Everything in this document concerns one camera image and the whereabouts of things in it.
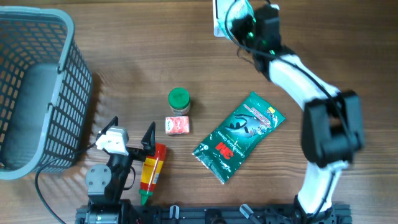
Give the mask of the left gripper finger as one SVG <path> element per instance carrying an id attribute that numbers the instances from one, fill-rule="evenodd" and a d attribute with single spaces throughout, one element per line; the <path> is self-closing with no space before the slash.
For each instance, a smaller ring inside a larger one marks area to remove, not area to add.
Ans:
<path id="1" fill-rule="evenodd" d="M 98 140 L 102 135 L 106 134 L 107 130 L 113 126 L 118 126 L 119 118 L 114 116 L 112 120 L 97 134 L 96 140 Z"/>
<path id="2" fill-rule="evenodd" d="M 141 140 L 144 152 L 155 152 L 155 122 L 153 121 Z"/>

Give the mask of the red sauce bottle green cap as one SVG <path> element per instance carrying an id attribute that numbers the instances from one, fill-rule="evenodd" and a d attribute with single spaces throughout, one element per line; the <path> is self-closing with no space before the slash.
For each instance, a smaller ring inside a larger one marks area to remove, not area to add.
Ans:
<path id="1" fill-rule="evenodd" d="M 149 197 L 153 196 L 166 154 L 167 146 L 157 143 L 155 145 L 155 155 L 146 157 L 144 165 L 142 166 L 139 189 L 141 205 L 145 205 Z"/>

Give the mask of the green lid jar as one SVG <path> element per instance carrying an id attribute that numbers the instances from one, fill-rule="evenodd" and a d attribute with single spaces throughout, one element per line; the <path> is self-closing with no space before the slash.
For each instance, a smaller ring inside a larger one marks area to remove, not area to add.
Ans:
<path id="1" fill-rule="evenodd" d="M 173 114 L 182 116 L 188 114 L 191 107 L 189 92 L 181 87 L 174 88 L 168 96 L 169 106 Z"/>

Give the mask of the green 3M gloves package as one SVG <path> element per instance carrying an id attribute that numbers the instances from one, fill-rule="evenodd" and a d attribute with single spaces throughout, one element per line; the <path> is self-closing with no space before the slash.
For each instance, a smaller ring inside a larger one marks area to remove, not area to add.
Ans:
<path id="1" fill-rule="evenodd" d="M 192 154 L 225 184 L 255 147 L 284 121 L 285 116 L 276 107 L 251 92 Z"/>

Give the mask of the teal wet wipes pack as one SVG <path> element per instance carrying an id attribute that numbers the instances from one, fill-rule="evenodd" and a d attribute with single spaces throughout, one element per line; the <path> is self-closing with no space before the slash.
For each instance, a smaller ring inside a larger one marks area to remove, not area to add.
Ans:
<path id="1" fill-rule="evenodd" d="M 253 16 L 254 10 L 247 0 L 234 0 L 234 3 L 230 5 L 229 9 L 226 12 L 225 20 L 228 18 L 227 25 L 230 29 L 232 26 L 233 19 L 240 19 L 245 16 Z"/>

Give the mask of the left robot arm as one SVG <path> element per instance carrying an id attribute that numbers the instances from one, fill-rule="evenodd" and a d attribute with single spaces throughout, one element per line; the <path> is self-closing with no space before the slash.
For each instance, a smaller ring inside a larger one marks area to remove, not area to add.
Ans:
<path id="1" fill-rule="evenodd" d="M 106 152 L 106 164 L 97 164 L 85 175 L 88 187 L 88 204 L 76 211 L 75 222 L 80 224 L 122 224 L 142 223 L 140 214 L 131 201 L 121 196 L 128 188 L 125 186 L 134 161 L 144 162 L 155 154 L 155 123 L 151 123 L 141 140 L 143 148 L 128 147 L 127 130 L 118 125 L 114 117 L 105 128 L 99 131 L 95 146 Z"/>

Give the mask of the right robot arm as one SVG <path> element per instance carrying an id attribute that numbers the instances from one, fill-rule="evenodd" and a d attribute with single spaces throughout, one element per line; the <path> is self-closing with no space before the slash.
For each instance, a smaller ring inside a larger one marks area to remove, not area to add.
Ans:
<path id="1" fill-rule="evenodd" d="M 317 223 L 336 218 L 331 202 L 338 180 L 364 147 L 361 100 L 340 91 L 311 72 L 300 57 L 282 44 L 279 8 L 270 2 L 224 17 L 226 36 L 252 55 L 255 67 L 281 87 L 303 111 L 301 147 L 308 161 L 302 188 L 295 196 L 292 221 Z"/>

